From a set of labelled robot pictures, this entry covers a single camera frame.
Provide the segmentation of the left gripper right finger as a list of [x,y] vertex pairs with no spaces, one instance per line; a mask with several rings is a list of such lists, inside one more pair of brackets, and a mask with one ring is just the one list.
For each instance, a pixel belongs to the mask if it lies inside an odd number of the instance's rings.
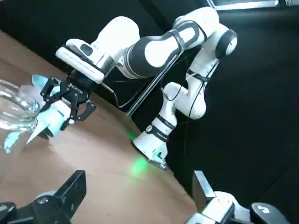
[[197,210],[186,220],[188,224],[297,224],[276,206],[264,202],[242,206],[225,191],[214,191],[201,170],[192,174],[192,197]]

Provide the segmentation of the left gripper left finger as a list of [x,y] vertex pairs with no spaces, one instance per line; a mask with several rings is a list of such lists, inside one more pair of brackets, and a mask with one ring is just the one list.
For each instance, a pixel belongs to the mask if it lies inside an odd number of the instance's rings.
[[0,203],[2,224],[70,224],[86,196],[86,173],[76,170],[61,187],[42,194],[18,208],[13,202]]

